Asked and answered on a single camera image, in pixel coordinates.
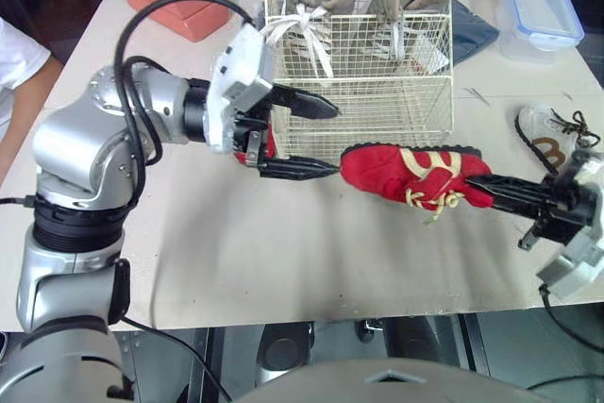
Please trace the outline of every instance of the white table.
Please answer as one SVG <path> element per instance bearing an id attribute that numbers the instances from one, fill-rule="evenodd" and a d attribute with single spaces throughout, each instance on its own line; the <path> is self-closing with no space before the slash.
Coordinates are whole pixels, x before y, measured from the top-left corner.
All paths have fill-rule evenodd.
<path id="1" fill-rule="evenodd" d="M 235 0 L 252 10 L 260 0 Z M 496 0 L 462 0 L 493 21 Z M 133 10 L 104 0 L 41 115 L 75 101 L 92 73 L 111 61 Z M 210 78 L 239 20 L 191 44 L 146 22 L 128 51 L 181 76 Z M 476 89 L 488 104 L 470 94 Z M 569 117 L 581 109 L 604 130 L 604 98 L 575 50 L 553 66 L 507 60 L 496 45 L 455 69 L 456 130 L 496 173 L 535 181 L 544 169 L 513 131 L 516 111 L 547 103 Z M 132 264 L 130 316 L 158 327 L 209 327 L 385 315 L 501 311 L 541 306 L 535 273 L 557 250 L 541 240 L 516 247 L 530 221 L 461 203 L 428 227 L 428 213 L 346 185 L 258 178 L 204 144 L 168 145 L 149 168 L 139 207 L 126 221 L 123 255 Z M 31 134 L 0 196 L 33 193 Z M 30 210 L 0 210 L 3 278 L 0 329 L 19 329 L 14 300 Z M 565 303 L 604 299 L 599 281 Z"/>

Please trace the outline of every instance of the black cable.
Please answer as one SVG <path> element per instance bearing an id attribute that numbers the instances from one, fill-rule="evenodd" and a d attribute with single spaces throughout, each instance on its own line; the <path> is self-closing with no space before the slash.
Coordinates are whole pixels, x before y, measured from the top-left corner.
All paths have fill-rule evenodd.
<path id="1" fill-rule="evenodd" d="M 127 76 L 124 71 L 124 55 L 126 52 L 126 45 L 130 36 L 136 29 L 136 27 L 146 18 L 149 14 L 165 7 L 166 5 L 173 4 L 175 2 L 182 1 L 190 1 L 190 0 L 156 0 L 155 2 L 150 3 L 145 8 L 139 10 L 133 17 L 130 19 L 124 30 L 122 31 L 120 38 L 118 39 L 117 45 L 115 46 L 115 54 L 113 56 L 113 70 L 115 75 L 115 89 L 118 97 L 120 98 L 120 103 L 122 104 L 122 111 L 124 112 L 124 119 L 126 120 L 126 126 L 128 129 L 128 134 L 130 135 L 130 140 L 132 141 L 132 155 L 134 156 L 134 160 L 136 161 L 136 186 L 134 188 L 134 193 L 132 194 L 132 199 L 130 200 L 130 207 L 134 208 L 138 203 L 141 195 L 143 194 L 144 185 L 146 183 L 146 173 L 145 173 L 145 156 L 143 151 L 143 144 L 141 141 L 141 135 L 134 119 L 134 114 L 132 112 L 132 108 L 128 101 L 128 84 Z M 210 2 L 212 4 L 222 5 L 223 7 L 227 7 L 239 14 L 243 17 L 243 20 L 247 23 L 252 23 L 252 18 L 247 12 L 239 7 L 237 4 L 229 1 L 229 0 L 199 0 L 204 2 Z"/>
<path id="2" fill-rule="evenodd" d="M 0 198 L 0 205 L 8 205 L 8 204 L 23 205 L 24 203 L 25 203 L 25 199 L 20 198 L 20 197 Z"/>
<path id="3" fill-rule="evenodd" d="M 34 208 L 36 203 L 35 195 L 26 195 L 25 197 L 6 197 L 0 198 L 0 205 L 23 205 L 26 208 Z"/>
<path id="4" fill-rule="evenodd" d="M 199 364 L 204 369 L 204 372 L 208 374 L 208 377 L 210 377 L 211 382 L 214 384 L 214 386 L 216 386 L 216 389 L 218 389 L 218 392 L 223 396 L 223 398 L 228 402 L 233 401 L 233 399 L 228 394 L 227 390 L 222 386 L 222 384 L 220 384 L 220 381 L 218 380 L 218 378 L 210 370 L 210 368 L 206 364 L 206 361 L 204 361 L 204 358 L 201 357 L 201 354 L 199 354 L 197 351 L 195 351 L 189 344 L 180 340 L 179 338 L 175 337 L 174 335 L 170 335 L 167 332 L 164 332 L 163 330 L 159 330 L 159 329 L 155 329 L 154 327 L 142 325 L 141 323 L 139 323 L 137 321 L 131 320 L 127 316 L 123 316 L 122 321 L 124 323 L 126 323 L 127 325 L 131 325 L 132 327 L 135 327 L 136 329 L 144 330 L 151 334 L 159 335 L 160 337 L 163 337 L 166 340 L 174 342 L 175 344 L 179 344 L 180 346 L 185 348 L 199 361 Z"/>
<path id="5" fill-rule="evenodd" d="M 567 382 L 567 381 L 580 381 L 580 380 L 586 380 L 586 379 L 604 380 L 604 375 L 597 375 L 595 373 L 586 373 L 585 375 L 574 375 L 572 377 L 553 378 L 553 379 L 548 379 L 547 381 L 538 382 L 537 384 L 533 384 L 532 386 L 528 386 L 527 390 L 534 391 L 535 389 L 539 389 L 540 387 L 549 386 L 550 384 L 557 384 L 559 382 Z"/>
<path id="6" fill-rule="evenodd" d="M 143 56 L 129 57 L 124 62 L 122 71 L 124 71 L 126 89 L 130 95 L 130 99 L 132 100 L 134 109 L 136 110 L 139 117 L 141 117 L 144 127 L 147 129 L 149 137 L 151 138 L 151 142 L 153 143 L 153 148 L 155 149 L 154 157 L 148 160 L 145 165 L 154 165 L 157 164 L 163 156 L 163 146 L 161 145 L 161 139 L 159 138 L 159 134 L 155 128 L 155 125 L 153 125 L 153 121 L 151 120 L 151 118 L 149 118 L 149 114 L 147 113 L 146 109 L 143 106 L 143 103 L 141 102 L 141 98 L 139 97 L 139 91 L 137 90 L 136 84 L 134 82 L 134 76 L 132 75 L 132 71 L 133 66 L 136 63 L 147 63 L 147 61 L 146 58 Z"/>
<path id="7" fill-rule="evenodd" d="M 545 311 L 549 315 L 549 317 L 558 325 L 558 327 L 571 339 L 579 342 L 583 346 L 595 351 L 596 353 L 604 354 L 604 347 L 599 346 L 597 344 L 592 344 L 589 340 L 585 339 L 578 335 L 573 329 L 563 324 L 556 316 L 551 309 L 551 305 L 549 304 L 549 290 L 547 289 L 547 285 L 543 284 L 539 287 L 539 294 L 541 295 L 542 300 L 544 301 Z"/>

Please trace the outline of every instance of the white wire basket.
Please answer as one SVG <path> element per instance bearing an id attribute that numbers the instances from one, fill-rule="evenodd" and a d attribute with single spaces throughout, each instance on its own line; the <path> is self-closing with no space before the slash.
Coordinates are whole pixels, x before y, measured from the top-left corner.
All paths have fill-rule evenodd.
<path id="1" fill-rule="evenodd" d="M 321 94 L 338 106 L 331 120 L 305 120 L 273 110 L 277 155 L 339 163 L 356 143 L 433 146 L 453 130 L 450 3 L 404 11 L 403 47 L 381 15 L 357 14 L 370 0 L 356 0 L 353 14 L 316 20 L 333 78 L 320 64 L 318 77 L 299 33 L 286 33 L 276 47 L 276 82 Z M 266 24 L 283 18 L 283 0 L 264 0 Z"/>

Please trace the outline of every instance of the person's arm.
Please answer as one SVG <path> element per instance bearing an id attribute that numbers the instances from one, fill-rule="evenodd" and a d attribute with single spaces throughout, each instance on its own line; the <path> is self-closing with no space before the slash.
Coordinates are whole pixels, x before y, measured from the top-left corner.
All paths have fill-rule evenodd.
<path id="1" fill-rule="evenodd" d="M 0 142 L 0 185 L 62 69 L 63 65 L 51 56 L 35 75 L 15 89 L 7 134 Z"/>

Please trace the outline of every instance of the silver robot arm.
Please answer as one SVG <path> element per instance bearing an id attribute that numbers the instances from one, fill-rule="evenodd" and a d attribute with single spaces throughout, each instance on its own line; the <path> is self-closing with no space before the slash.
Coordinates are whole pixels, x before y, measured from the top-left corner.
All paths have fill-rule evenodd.
<path id="1" fill-rule="evenodd" d="M 260 176 L 308 179 L 337 167 L 269 154 L 274 104 L 306 118 L 338 110 L 311 93 L 272 83 L 263 36 L 243 25 L 212 81 L 132 67 L 134 87 L 162 143 L 207 143 L 241 153 Z M 146 160 L 152 136 L 135 114 Z M 72 105 L 50 115 L 34 137 L 38 163 L 34 224 L 25 235 L 17 316 L 29 335 L 0 376 L 0 401 L 106 402 L 133 399 L 108 326 L 129 305 L 129 263 L 120 258 L 137 166 L 113 69 L 100 70 Z"/>
<path id="2" fill-rule="evenodd" d="M 144 65 L 133 73 L 161 140 L 188 142 L 189 83 Z M 30 335 L 3 370 L 3 402 L 133 399 L 108 328 L 129 304 L 129 265 L 120 252 L 137 178 L 112 79 L 112 69 L 99 71 L 35 135 L 35 222 L 25 235 L 17 296 Z M 139 129 L 149 157 L 148 131 Z"/>

